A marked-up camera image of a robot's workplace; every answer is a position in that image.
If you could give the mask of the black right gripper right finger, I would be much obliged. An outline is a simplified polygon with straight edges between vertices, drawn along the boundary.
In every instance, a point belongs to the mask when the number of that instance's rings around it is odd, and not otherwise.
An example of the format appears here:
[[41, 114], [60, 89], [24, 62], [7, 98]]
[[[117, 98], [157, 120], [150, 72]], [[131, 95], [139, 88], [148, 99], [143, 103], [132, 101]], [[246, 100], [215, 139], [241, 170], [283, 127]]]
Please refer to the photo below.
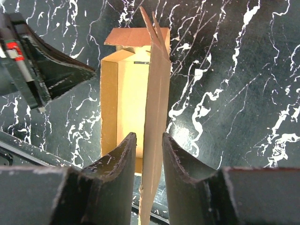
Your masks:
[[172, 225], [297, 225], [299, 168], [213, 169], [162, 137], [169, 223]]

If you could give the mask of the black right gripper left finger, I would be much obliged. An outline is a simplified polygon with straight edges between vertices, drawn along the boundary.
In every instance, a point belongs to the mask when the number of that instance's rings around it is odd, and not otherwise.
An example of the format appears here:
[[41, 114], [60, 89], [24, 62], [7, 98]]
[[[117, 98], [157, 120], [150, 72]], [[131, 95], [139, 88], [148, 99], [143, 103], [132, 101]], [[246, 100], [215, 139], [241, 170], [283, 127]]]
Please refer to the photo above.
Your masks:
[[128, 225], [131, 222], [136, 134], [129, 133], [92, 165], [25, 163], [0, 159], [3, 225]]

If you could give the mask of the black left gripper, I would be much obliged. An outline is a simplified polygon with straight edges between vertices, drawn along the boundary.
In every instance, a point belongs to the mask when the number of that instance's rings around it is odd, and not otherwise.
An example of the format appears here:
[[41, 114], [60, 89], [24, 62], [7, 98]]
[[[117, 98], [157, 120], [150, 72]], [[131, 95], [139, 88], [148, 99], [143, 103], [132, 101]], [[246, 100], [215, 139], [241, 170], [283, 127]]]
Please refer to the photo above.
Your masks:
[[0, 95], [20, 92], [31, 110], [45, 111], [59, 98], [96, 75], [94, 68], [55, 49], [23, 24], [20, 13], [0, 14]]

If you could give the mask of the brown cardboard box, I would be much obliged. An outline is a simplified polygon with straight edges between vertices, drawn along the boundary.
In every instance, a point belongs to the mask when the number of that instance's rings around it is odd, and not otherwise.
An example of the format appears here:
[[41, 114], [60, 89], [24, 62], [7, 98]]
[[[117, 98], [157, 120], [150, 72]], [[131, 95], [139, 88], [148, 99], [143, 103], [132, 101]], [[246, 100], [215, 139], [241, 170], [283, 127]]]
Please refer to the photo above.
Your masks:
[[150, 213], [161, 177], [162, 134], [168, 112], [170, 29], [140, 8], [145, 27], [114, 28], [105, 40], [115, 52], [101, 60], [101, 153], [136, 134], [135, 173], [141, 176], [139, 224]]

